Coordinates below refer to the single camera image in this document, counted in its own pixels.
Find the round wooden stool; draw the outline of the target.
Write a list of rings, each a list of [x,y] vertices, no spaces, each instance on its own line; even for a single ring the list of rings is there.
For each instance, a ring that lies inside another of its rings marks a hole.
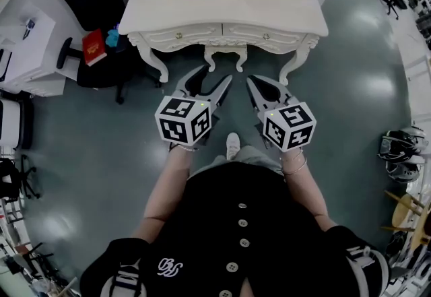
[[[382,229],[394,232],[414,232],[414,228],[402,228],[401,225],[408,219],[408,215],[410,213],[413,216],[421,217],[426,210],[426,206],[409,193],[404,194],[402,197],[398,197],[388,190],[384,190],[384,192],[388,197],[395,200],[397,205],[392,215],[392,226],[382,226]]]

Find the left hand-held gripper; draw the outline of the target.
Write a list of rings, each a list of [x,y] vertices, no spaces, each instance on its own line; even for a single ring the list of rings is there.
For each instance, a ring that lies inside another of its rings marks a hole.
[[[213,112],[222,105],[232,84],[225,75],[209,93],[200,94],[209,65],[192,69],[181,77],[170,96],[165,96],[155,113],[162,140],[193,147],[211,131]]]

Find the red book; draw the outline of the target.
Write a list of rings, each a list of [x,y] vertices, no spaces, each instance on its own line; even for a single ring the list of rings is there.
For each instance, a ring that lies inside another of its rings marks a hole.
[[[92,66],[107,56],[101,29],[94,30],[82,38],[85,64]]]

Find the person's black buttoned shirt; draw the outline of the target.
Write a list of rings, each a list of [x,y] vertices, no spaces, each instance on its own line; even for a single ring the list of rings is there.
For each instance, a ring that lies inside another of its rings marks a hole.
[[[82,297],[380,297],[391,270],[351,230],[323,231],[274,171],[227,163],[191,177],[157,239],[112,241]]]

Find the white dressing table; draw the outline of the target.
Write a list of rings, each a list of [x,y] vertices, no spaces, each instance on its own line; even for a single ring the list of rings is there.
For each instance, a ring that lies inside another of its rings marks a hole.
[[[198,44],[215,69],[215,53],[236,53],[243,70],[248,48],[275,55],[292,53],[279,81],[304,64],[329,33],[318,0],[128,0],[119,32],[167,82],[169,71],[156,52],[172,53]]]

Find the person's left forearm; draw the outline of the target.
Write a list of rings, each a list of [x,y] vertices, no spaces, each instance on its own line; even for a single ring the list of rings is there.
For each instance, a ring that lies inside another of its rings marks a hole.
[[[162,173],[147,200],[143,219],[132,235],[133,238],[140,238],[148,243],[157,239],[183,197],[192,161],[192,149],[178,145],[170,150]]]

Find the blue cloth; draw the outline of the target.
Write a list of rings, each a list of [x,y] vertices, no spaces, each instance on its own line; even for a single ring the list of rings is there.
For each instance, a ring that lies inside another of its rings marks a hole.
[[[111,29],[106,33],[105,44],[110,48],[115,48],[119,41],[119,32],[117,29]]]

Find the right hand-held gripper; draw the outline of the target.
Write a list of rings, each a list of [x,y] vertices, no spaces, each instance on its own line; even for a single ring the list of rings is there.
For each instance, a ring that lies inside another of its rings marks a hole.
[[[317,120],[307,103],[297,102],[268,110],[269,106],[287,104],[291,97],[287,88],[263,75],[249,75],[246,84],[252,105],[257,110],[264,111],[265,139],[281,152],[288,152],[310,143]]]

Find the gold wrist bangles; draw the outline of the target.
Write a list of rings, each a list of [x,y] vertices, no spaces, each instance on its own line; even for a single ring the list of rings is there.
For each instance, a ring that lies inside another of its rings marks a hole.
[[[284,152],[280,156],[281,167],[284,174],[291,175],[297,173],[307,164],[302,148]]]

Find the person's right forearm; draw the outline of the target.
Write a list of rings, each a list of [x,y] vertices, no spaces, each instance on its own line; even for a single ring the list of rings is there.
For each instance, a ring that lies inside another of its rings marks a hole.
[[[308,163],[295,174],[283,173],[283,175],[294,200],[307,208],[323,231],[328,231],[337,225],[329,217],[325,199],[311,174]]]

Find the person's grey jeans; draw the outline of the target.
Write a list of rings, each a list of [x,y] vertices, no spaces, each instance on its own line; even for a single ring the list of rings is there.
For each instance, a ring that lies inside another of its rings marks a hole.
[[[252,164],[255,166],[262,166],[274,171],[280,176],[283,175],[282,167],[279,162],[272,160],[268,155],[259,151],[255,147],[251,145],[246,145],[238,151],[238,153],[234,156],[232,160],[228,160],[225,156],[218,155],[215,157],[214,161],[211,164],[208,164],[207,166],[204,166],[197,171],[191,173],[190,178],[203,171],[215,168],[216,166],[221,166],[233,162],[241,162],[245,164]]]

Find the person's white shoe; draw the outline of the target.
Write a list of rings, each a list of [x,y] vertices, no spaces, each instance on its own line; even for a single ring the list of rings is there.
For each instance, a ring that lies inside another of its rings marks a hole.
[[[240,138],[237,133],[231,132],[226,138],[226,159],[233,160],[240,151]]]

